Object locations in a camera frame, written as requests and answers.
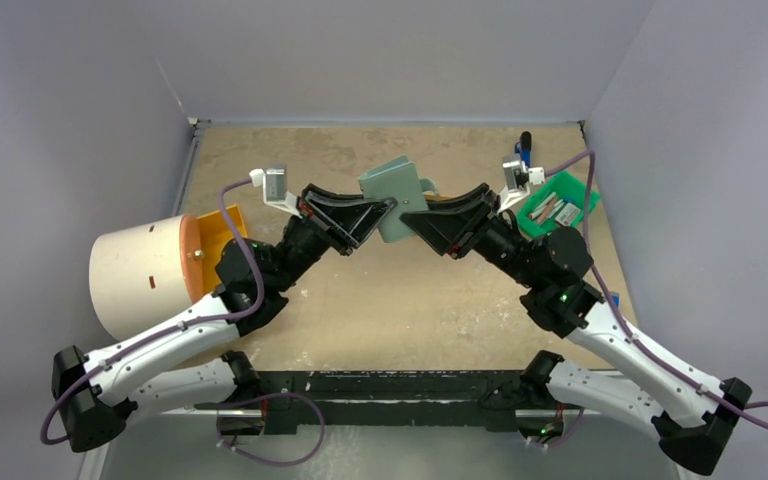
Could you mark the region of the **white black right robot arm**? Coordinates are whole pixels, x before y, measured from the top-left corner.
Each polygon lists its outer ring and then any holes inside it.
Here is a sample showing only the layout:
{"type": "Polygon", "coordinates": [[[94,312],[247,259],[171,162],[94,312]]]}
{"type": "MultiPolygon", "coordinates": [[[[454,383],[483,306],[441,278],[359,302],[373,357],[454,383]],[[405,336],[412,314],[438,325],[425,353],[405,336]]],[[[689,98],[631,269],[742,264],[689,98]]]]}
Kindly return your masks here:
{"type": "Polygon", "coordinates": [[[593,259],[578,230],[559,227],[528,239],[503,219],[499,197],[486,184],[400,220],[439,255],[478,253],[527,288],[520,302],[539,328],[624,376],[618,381],[542,351],[521,381],[529,404],[544,407],[555,399],[597,411],[639,428],[684,469],[713,474],[751,388],[705,373],[630,324],[585,281],[593,259]]]}

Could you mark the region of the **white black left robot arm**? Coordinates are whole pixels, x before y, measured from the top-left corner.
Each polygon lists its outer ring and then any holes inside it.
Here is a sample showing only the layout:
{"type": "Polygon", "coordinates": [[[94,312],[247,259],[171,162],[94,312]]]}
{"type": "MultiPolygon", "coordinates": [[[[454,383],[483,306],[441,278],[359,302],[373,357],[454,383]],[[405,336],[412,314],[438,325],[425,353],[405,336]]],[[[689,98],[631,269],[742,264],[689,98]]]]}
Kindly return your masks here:
{"type": "Polygon", "coordinates": [[[393,198],[337,194],[310,184],[290,200],[277,244],[234,232],[214,268],[217,285],[179,314],[105,348],[69,346],[54,355],[55,403],[41,442],[67,443],[83,453],[109,443],[140,417],[184,405],[252,405],[258,382],[244,354],[229,351],[189,369],[180,363],[266,326],[287,305],[284,292],[328,250],[352,254],[396,205],[393,198]]]}

